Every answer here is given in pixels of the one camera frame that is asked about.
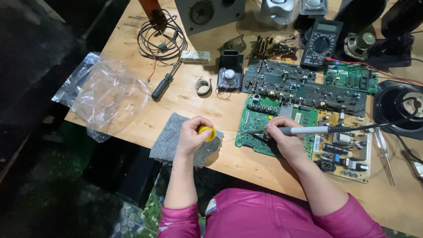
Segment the pink jacket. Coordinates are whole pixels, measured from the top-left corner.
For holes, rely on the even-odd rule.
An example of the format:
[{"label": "pink jacket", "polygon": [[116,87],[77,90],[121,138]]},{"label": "pink jacket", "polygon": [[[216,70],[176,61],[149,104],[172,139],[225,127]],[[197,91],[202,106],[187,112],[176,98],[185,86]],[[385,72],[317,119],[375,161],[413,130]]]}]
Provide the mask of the pink jacket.
[{"label": "pink jacket", "polygon": [[[386,237],[352,195],[341,209],[320,217],[262,192],[229,188],[214,198],[217,209],[207,217],[204,238]],[[181,210],[163,207],[158,238],[200,238],[197,204]]]}]

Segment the clear plastic bag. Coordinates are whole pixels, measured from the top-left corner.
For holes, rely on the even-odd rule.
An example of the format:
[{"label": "clear plastic bag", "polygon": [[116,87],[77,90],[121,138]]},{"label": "clear plastic bag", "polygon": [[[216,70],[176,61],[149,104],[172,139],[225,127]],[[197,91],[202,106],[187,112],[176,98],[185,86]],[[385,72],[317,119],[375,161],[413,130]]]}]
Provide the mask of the clear plastic bag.
[{"label": "clear plastic bag", "polygon": [[88,54],[52,98],[69,106],[97,142],[128,126],[150,99],[148,86],[122,61],[104,53]]}]

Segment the sleeve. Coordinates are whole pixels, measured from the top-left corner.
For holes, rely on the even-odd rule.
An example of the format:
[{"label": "sleeve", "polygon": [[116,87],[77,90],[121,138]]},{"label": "sleeve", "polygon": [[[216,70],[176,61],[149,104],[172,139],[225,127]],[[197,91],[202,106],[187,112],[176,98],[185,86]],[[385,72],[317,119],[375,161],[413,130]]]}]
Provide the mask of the sleeve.
[{"label": "sleeve", "polygon": [[200,238],[197,203],[180,209],[162,207],[157,238]]},{"label": "sleeve", "polygon": [[334,238],[386,238],[375,222],[351,195],[338,211],[326,216],[313,216],[314,223]]}]

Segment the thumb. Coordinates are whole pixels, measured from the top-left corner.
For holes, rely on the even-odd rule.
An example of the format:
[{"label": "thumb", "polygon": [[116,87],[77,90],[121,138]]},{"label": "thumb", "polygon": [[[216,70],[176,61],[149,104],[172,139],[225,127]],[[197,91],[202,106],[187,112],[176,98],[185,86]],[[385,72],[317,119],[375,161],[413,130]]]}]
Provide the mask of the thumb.
[{"label": "thumb", "polygon": [[272,138],[276,140],[276,142],[282,143],[286,139],[286,135],[282,134],[279,128],[275,125],[266,125],[266,130],[272,136]]},{"label": "thumb", "polygon": [[198,139],[201,140],[202,142],[205,142],[212,133],[213,131],[211,129],[207,129],[198,135]]}]

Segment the tape roll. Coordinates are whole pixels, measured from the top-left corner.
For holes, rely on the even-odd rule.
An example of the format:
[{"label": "tape roll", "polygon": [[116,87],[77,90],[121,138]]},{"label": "tape roll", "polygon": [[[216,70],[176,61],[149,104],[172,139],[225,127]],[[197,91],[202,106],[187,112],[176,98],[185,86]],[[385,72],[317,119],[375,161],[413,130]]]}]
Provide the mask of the tape roll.
[{"label": "tape roll", "polygon": [[[206,86],[207,89],[205,91],[200,92],[200,88],[202,86]],[[207,95],[210,92],[211,88],[212,87],[211,87],[210,80],[205,80],[205,79],[202,79],[202,78],[199,78],[198,81],[195,83],[195,86],[194,86],[194,89],[199,96]]]}]

